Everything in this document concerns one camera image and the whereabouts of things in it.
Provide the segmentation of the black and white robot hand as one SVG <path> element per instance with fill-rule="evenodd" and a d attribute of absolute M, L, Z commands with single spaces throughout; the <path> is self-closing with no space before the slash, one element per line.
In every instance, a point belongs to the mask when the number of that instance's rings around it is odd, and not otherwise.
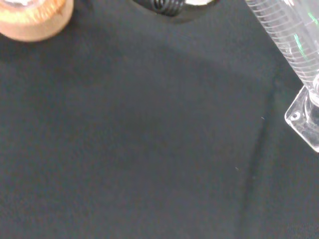
<path fill-rule="evenodd" d="M 167 23 L 186 23 L 212 10 L 218 0 L 132 0 L 138 9 Z"/>

